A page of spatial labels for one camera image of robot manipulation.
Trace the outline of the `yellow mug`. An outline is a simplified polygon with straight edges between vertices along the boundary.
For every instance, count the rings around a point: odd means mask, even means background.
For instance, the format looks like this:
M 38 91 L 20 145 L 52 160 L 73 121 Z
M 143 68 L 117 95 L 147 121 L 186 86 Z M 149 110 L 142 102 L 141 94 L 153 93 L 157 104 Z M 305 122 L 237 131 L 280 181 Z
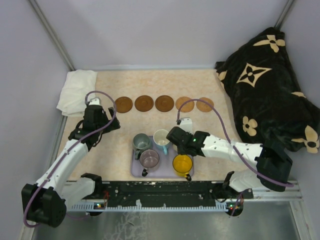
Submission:
M 172 161 L 172 167 L 177 176 L 185 178 L 188 182 L 192 180 L 190 171 L 193 167 L 193 160 L 190 156 L 178 154 Z

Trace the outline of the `white mug blue handle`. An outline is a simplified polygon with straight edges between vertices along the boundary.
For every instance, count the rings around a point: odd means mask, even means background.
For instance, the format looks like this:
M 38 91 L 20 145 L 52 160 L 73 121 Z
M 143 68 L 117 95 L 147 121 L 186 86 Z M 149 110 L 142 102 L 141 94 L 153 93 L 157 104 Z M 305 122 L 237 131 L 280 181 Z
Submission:
M 170 141 L 167 139 L 168 133 L 165 129 L 159 129 L 153 134 L 153 141 L 156 147 L 165 155 L 168 154 L 168 148 L 170 146 Z

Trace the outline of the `dark wooden coaster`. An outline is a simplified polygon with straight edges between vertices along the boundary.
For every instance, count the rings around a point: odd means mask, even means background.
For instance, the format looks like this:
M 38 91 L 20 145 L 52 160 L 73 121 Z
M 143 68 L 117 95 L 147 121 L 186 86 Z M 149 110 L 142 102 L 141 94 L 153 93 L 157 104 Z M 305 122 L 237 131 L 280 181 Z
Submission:
M 127 113 L 133 107 L 133 101 L 127 96 L 121 96 L 115 100 L 118 113 Z
M 161 95 L 155 101 L 155 107 L 160 112 L 169 112 L 174 104 L 173 98 L 169 95 Z

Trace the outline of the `woven rattan coaster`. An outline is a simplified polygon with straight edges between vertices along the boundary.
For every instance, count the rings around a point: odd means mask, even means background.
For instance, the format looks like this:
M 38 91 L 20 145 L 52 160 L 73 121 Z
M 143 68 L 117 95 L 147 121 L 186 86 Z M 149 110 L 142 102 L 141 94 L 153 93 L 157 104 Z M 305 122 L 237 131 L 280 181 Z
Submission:
M 180 107 L 187 101 L 191 100 L 190 97 L 187 96 L 181 96 L 179 97 L 176 102 L 175 102 L 175 107 L 177 110 L 180 109 Z M 193 101 L 187 102 L 182 108 L 181 108 L 181 112 L 183 113 L 188 113 L 191 112 L 195 107 L 195 103 Z

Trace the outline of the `light woven coaster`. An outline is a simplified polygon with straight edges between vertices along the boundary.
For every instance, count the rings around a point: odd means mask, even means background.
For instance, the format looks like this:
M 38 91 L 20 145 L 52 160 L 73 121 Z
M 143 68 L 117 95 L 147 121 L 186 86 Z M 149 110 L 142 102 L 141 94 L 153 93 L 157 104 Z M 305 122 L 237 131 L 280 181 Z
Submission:
M 201 112 L 204 113 L 208 113 L 210 111 L 212 111 L 212 108 L 214 106 L 214 102 L 207 97 L 201 97 L 200 101 L 196 102 L 196 107 L 198 108 L 198 110 L 200 110 Z

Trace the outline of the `brown wooden coaster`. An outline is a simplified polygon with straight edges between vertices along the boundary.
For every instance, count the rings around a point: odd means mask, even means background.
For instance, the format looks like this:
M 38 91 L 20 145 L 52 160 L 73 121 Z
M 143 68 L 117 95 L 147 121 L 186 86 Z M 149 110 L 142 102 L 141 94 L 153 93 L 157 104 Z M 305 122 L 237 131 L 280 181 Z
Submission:
M 141 95 L 135 100 L 134 106 L 140 112 L 148 112 L 153 108 L 154 101 L 148 95 Z

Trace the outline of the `cream mug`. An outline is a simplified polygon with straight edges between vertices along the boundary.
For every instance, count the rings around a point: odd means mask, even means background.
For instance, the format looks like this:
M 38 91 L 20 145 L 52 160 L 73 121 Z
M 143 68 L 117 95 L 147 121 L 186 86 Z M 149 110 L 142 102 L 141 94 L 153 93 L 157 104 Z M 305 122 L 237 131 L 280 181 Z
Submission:
M 177 146 L 175 144 L 172 145 L 172 148 L 173 148 L 174 151 L 176 151 L 176 152 L 178 151 L 178 148 L 177 148 Z

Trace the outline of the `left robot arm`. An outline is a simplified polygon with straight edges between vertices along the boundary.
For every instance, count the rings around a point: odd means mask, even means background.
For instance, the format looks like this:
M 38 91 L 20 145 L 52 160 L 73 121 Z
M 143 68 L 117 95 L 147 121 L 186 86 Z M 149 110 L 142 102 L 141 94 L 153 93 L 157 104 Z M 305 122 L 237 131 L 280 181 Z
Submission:
M 23 223 L 32 228 L 39 224 L 58 227 L 67 210 L 86 197 L 95 199 L 104 192 L 102 177 L 84 173 L 69 187 L 66 181 L 87 153 L 98 145 L 103 134 L 120 128 L 116 107 L 108 108 L 108 118 L 99 104 L 87 105 L 83 119 L 70 133 L 64 150 L 51 167 L 34 184 L 26 184 L 21 190 Z

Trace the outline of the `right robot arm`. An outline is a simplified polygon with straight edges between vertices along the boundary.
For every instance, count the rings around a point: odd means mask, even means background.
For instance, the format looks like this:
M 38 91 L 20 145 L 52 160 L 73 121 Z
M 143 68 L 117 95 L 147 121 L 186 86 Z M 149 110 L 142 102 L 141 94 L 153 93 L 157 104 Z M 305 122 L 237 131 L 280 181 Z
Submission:
M 252 144 L 228 141 L 204 131 L 192 134 L 178 126 L 173 127 L 166 138 L 176 145 L 180 155 L 243 163 L 245 170 L 229 172 L 225 178 L 223 192 L 229 198 L 262 186 L 275 192 L 284 192 L 294 186 L 289 182 L 293 161 L 275 142 Z

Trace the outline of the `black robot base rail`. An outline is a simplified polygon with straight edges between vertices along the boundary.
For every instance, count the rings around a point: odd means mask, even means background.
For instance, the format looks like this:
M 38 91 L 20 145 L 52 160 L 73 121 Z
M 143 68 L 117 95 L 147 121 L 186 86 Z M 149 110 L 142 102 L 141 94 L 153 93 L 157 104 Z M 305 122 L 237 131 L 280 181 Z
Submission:
M 108 207 L 214 207 L 216 200 L 236 199 L 239 192 L 221 181 L 104 181 L 85 200 L 106 200 Z

